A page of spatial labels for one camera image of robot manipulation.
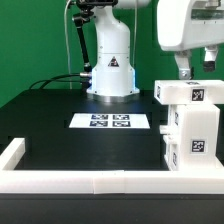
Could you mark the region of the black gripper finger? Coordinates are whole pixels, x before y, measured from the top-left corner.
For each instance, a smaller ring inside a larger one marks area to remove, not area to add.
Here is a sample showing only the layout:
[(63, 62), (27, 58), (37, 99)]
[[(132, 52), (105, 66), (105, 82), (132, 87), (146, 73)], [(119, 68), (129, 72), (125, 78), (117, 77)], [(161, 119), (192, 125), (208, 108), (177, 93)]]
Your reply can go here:
[(177, 51), (174, 53), (178, 67), (178, 74), (181, 80), (190, 80), (193, 77), (193, 67), (191, 66), (191, 51)]
[(218, 55), (218, 46), (212, 45), (205, 48), (205, 57), (203, 69), (205, 72), (213, 72), (216, 68), (216, 58)]

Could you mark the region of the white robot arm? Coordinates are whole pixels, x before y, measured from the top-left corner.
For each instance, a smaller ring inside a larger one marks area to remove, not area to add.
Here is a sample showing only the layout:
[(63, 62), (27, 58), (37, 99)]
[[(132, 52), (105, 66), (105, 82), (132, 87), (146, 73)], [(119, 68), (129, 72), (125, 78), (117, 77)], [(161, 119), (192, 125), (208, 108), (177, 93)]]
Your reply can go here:
[[(113, 15), (111, 6), (93, 9), (97, 63), (87, 94), (104, 102), (125, 102), (139, 95), (130, 65), (130, 30)], [(204, 68), (215, 69), (218, 46), (224, 43), (224, 0), (159, 0), (157, 37), (162, 50), (175, 55), (179, 78), (190, 80), (191, 51), (205, 49)]]

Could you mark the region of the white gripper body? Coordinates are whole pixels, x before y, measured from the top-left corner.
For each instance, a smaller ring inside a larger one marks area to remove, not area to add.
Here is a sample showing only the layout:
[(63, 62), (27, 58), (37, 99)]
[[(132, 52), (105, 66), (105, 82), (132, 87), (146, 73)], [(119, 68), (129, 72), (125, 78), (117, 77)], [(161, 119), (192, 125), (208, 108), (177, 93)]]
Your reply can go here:
[(157, 34), (164, 51), (224, 43), (224, 0), (159, 0)]

